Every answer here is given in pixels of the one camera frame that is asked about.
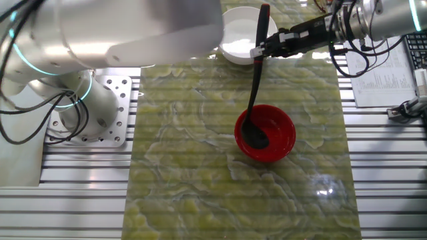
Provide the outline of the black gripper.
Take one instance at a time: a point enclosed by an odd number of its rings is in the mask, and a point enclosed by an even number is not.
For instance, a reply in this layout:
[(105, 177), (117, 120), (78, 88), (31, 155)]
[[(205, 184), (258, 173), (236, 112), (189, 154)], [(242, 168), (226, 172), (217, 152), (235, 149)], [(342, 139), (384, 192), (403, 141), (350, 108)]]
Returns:
[[(332, 15), (323, 15), (302, 23), (302, 28), (308, 34), (302, 37), (302, 52), (325, 47), (330, 43), (336, 43), (338, 38), (335, 33)], [(250, 57), (288, 57), (300, 51), (300, 34), (289, 29), (279, 28), (276, 33), (260, 43), (259, 46), (250, 50)]]

